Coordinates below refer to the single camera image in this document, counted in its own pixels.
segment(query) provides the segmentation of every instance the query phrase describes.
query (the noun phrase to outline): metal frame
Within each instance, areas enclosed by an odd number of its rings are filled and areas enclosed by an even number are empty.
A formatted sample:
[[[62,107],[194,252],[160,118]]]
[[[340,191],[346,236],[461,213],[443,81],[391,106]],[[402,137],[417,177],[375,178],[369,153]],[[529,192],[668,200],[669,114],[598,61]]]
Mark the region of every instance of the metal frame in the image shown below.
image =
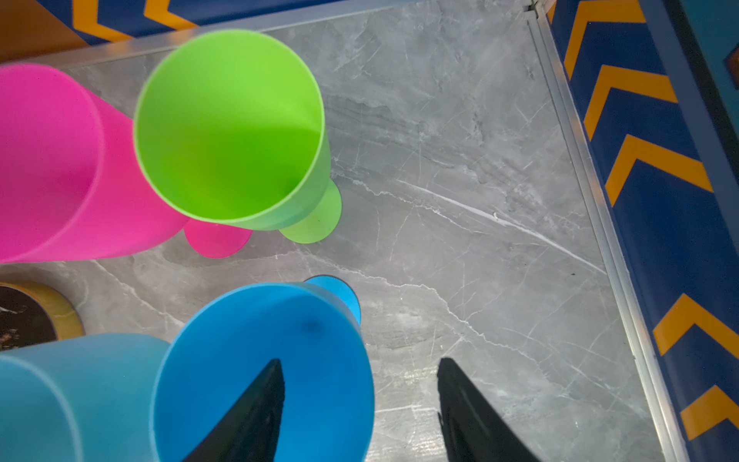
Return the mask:
[[[541,3],[536,3],[533,10],[528,11],[526,15],[554,109],[562,126],[562,134],[603,255],[603,263],[624,323],[626,337],[634,355],[636,370],[647,396],[664,458],[667,462],[688,462],[685,442],[657,362],[650,332],[644,323],[636,292],[629,277],[619,238],[613,227],[610,207],[606,203],[596,175],[588,142],[570,93],[565,70],[556,51],[545,10]]]
[[[283,27],[297,26],[309,22],[339,18],[356,13],[366,13],[386,8],[398,7],[415,3],[418,0],[340,0],[331,3],[314,5],[312,7],[297,8],[295,10],[279,11],[250,18],[219,22],[194,29],[178,30],[169,33],[148,35],[128,41],[119,41],[95,47],[80,48],[63,51],[50,55],[38,56],[22,62],[45,64],[58,69],[88,66],[90,64],[113,61],[133,56],[147,55],[162,51],[169,51],[184,44],[193,37],[224,29],[246,29],[265,32],[282,29]]]

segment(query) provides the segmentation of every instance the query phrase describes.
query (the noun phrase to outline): marble tabletop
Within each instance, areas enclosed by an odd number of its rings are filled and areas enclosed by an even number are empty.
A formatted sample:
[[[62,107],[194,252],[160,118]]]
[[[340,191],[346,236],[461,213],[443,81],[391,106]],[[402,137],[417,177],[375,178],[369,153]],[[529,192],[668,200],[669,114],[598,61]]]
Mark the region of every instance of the marble tabletop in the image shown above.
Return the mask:
[[[321,86],[344,201],[330,237],[255,232],[210,260],[180,234],[132,257],[3,265],[0,277],[53,286],[87,333],[171,341],[234,288],[334,274],[362,306],[368,461],[446,461],[443,356],[543,461],[663,460],[522,4],[423,1],[271,35]],[[69,74],[131,116],[164,55]]]

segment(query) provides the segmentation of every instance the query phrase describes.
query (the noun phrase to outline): light blue cup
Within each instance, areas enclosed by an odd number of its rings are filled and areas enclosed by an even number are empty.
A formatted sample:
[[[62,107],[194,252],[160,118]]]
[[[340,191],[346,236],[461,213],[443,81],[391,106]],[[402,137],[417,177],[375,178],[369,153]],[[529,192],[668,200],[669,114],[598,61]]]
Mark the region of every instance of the light blue cup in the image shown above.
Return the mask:
[[[168,347],[109,333],[0,353],[0,460],[151,461],[151,389]]]
[[[275,462],[361,462],[375,396],[349,307],[359,313],[349,286],[318,276],[250,285],[203,308],[172,342],[157,376],[150,435],[159,461],[184,459],[278,358],[285,405]]]

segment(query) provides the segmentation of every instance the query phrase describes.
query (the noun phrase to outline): pink cup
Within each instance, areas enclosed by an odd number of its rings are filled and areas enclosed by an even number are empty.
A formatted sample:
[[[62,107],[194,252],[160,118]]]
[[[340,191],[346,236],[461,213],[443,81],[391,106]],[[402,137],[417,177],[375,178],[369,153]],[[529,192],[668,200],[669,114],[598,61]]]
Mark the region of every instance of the pink cup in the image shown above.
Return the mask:
[[[141,173],[128,117],[56,69],[0,68],[0,263],[123,257],[189,222]],[[227,257],[243,237],[191,244]]]

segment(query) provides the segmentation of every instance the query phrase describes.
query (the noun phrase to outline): plastic cup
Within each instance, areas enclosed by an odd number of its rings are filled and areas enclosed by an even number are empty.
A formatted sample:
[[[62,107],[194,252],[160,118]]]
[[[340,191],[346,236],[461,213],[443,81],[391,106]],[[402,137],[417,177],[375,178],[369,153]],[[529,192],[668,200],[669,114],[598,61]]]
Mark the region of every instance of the plastic cup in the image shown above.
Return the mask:
[[[267,35],[227,30],[175,50],[144,86],[134,141],[154,190],[196,220],[312,243],[341,216],[319,86]]]
[[[141,174],[131,119],[32,64],[0,68],[0,197],[0,263],[123,257],[190,221]]]
[[[109,333],[0,353],[1,459],[151,461],[151,390],[168,346]]]
[[[350,289],[336,296],[309,280],[250,285],[203,308],[157,376],[150,431],[158,460],[184,459],[277,358],[285,405],[275,462],[361,462],[375,414],[372,371],[340,297],[358,305]]]

